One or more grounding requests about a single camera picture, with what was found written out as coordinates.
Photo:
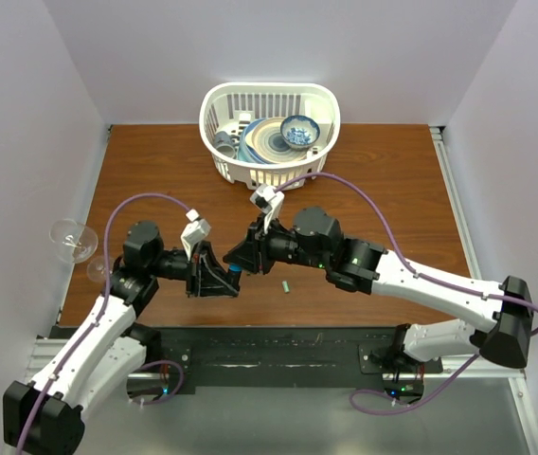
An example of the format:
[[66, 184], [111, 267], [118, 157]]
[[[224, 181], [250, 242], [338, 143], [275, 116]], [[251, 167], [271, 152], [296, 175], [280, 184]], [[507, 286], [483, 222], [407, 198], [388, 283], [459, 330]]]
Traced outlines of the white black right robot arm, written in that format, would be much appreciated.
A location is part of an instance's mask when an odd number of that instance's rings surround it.
[[260, 215], [224, 261], [251, 274], [266, 274], [276, 263], [318, 268], [343, 291], [410, 300], [450, 315], [445, 322], [398, 327], [380, 355], [398, 372], [444, 355], [480, 355], [512, 369], [528, 364], [534, 312], [524, 280], [482, 281], [411, 262], [344, 234], [320, 207], [301, 210], [290, 228]]

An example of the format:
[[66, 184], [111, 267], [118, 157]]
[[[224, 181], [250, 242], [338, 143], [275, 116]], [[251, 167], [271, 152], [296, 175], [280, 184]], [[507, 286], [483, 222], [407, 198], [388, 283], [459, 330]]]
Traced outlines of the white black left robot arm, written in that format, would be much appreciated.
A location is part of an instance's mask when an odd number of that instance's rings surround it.
[[208, 223], [188, 223], [179, 248], [166, 250], [152, 221], [132, 225], [90, 313], [58, 353], [3, 396], [4, 441], [18, 453], [72, 454], [85, 422], [129, 373], [162, 364], [161, 336], [136, 324], [159, 280], [176, 280], [189, 297], [236, 297], [242, 274], [222, 267], [206, 240]]

